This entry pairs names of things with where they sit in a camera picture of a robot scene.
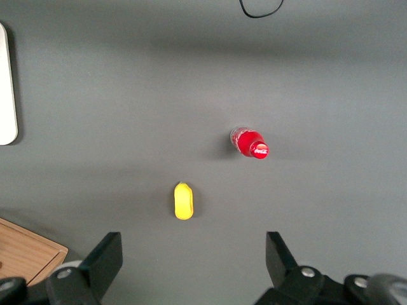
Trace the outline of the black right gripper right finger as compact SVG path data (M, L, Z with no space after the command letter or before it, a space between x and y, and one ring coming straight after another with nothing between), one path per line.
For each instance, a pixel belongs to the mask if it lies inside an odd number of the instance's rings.
M256 304L314 304L324 286L324 276L309 266L297 264L278 232L266 234L266 268L273 287Z

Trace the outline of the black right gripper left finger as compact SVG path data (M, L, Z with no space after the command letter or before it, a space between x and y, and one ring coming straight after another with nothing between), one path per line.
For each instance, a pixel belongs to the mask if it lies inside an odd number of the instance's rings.
M78 266L65 266L48 277L50 304L100 304L122 265L121 233L107 233Z

